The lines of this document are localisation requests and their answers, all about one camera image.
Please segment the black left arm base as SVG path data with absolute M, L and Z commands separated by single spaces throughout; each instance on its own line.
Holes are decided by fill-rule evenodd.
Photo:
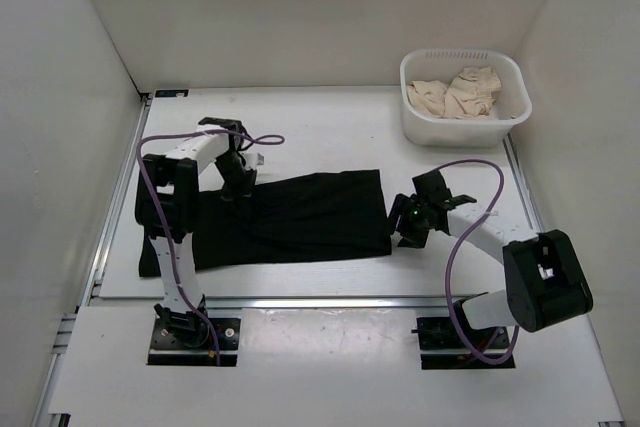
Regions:
M 241 336 L 241 319 L 210 317 L 209 328 L 193 312 L 172 314 L 154 306 L 155 321 L 149 343 L 150 366 L 235 367 Z

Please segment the black trousers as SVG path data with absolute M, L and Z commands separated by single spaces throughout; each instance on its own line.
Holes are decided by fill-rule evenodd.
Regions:
M 225 201 L 203 191 L 192 238 L 195 268 L 309 263 L 392 251 L 377 170 L 313 173 L 260 184 Z

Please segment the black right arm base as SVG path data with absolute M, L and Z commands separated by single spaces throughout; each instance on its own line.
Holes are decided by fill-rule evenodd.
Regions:
M 513 357 L 498 365 L 476 359 L 460 340 L 452 321 L 447 317 L 418 317 L 411 333 L 418 338 L 423 371 L 516 368 Z M 467 337 L 476 349 L 492 359 L 499 358 L 510 343 L 505 327 L 471 330 Z

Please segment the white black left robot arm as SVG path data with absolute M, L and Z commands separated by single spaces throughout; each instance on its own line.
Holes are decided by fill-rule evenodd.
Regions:
M 192 252 L 199 177 L 213 164 L 223 180 L 221 199 L 247 214 L 262 163 L 259 154 L 246 152 L 251 144 L 241 121 L 205 117 L 192 133 L 147 136 L 136 146 L 134 217 L 151 244 L 164 284 L 164 299 L 155 311 L 164 328 L 189 348 L 219 349 Z

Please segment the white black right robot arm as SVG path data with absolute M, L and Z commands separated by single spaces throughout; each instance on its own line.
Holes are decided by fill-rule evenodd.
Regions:
M 425 247 L 432 231 L 456 240 L 445 268 L 447 293 L 456 252 L 464 243 L 503 268 L 504 289 L 452 303 L 449 334 L 455 343 L 470 347 L 489 328 L 533 333 L 592 311 L 593 295 L 566 233 L 537 232 L 506 221 L 469 195 L 453 195 L 436 170 L 415 177 L 413 184 L 414 194 L 395 197 L 388 230 L 400 235 L 401 247 Z

